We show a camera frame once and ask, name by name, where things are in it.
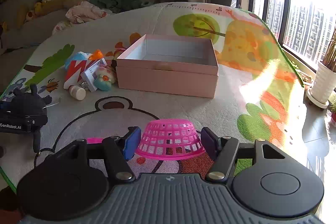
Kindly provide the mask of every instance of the white ribbed vase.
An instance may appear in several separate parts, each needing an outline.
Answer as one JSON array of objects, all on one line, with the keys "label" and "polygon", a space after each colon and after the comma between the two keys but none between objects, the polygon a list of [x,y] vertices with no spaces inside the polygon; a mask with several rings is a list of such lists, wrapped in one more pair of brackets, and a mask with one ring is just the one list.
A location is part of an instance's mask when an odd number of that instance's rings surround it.
[{"label": "white ribbed vase", "polygon": [[326,104],[333,89],[336,87],[336,73],[329,70],[320,61],[315,80],[311,88],[311,95],[322,104]]}]

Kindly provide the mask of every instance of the small white bottle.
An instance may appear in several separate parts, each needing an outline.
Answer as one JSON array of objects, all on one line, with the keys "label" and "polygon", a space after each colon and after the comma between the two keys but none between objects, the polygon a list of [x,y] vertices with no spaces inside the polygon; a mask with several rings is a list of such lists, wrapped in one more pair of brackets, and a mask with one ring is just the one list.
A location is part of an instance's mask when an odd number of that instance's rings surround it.
[{"label": "small white bottle", "polygon": [[72,97],[79,101],[83,100],[86,96],[86,91],[82,87],[75,85],[71,85],[69,87],[69,93]]}]

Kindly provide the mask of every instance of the play mat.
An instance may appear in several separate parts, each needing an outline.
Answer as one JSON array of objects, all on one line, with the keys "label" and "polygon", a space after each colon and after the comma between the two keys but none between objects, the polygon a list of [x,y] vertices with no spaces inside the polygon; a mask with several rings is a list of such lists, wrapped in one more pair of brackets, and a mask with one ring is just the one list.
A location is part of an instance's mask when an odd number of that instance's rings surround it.
[{"label": "play mat", "polygon": [[[219,64],[213,99],[119,89],[88,92],[83,101],[63,89],[65,60],[78,51],[100,49],[113,57],[144,34],[211,38]],[[15,189],[34,164],[79,138],[123,136],[130,126],[142,130],[154,119],[190,120],[197,130],[206,126],[218,136],[241,142],[264,138],[306,165],[302,127],[306,108],[301,79],[268,27],[253,13],[206,3],[160,3],[111,15],[63,30],[48,38],[2,95],[11,100],[15,87],[36,83],[39,94],[61,102],[48,108],[48,123],[41,129],[39,157],[32,137],[1,134],[6,154],[1,172]],[[135,154],[129,165],[136,174],[201,173],[212,164],[204,153],[189,160],[150,160]],[[251,164],[240,160],[238,169]],[[90,165],[105,171],[102,160]]]}]

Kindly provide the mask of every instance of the window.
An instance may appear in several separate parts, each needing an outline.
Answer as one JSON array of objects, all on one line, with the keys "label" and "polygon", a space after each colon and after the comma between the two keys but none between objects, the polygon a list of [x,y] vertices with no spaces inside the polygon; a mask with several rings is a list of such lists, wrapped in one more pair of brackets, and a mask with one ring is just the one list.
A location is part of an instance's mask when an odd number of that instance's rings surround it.
[{"label": "window", "polygon": [[268,25],[280,45],[316,70],[335,28],[335,0],[259,0],[261,2],[262,6],[253,12]]}]

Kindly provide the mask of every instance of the pink box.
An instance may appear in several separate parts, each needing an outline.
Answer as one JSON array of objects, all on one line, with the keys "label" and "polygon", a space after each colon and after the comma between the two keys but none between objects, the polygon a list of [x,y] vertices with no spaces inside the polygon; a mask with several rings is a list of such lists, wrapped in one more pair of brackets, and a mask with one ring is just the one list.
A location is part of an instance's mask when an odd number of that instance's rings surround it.
[{"label": "pink box", "polygon": [[144,35],[117,58],[119,88],[213,98],[218,64],[211,39]]}]

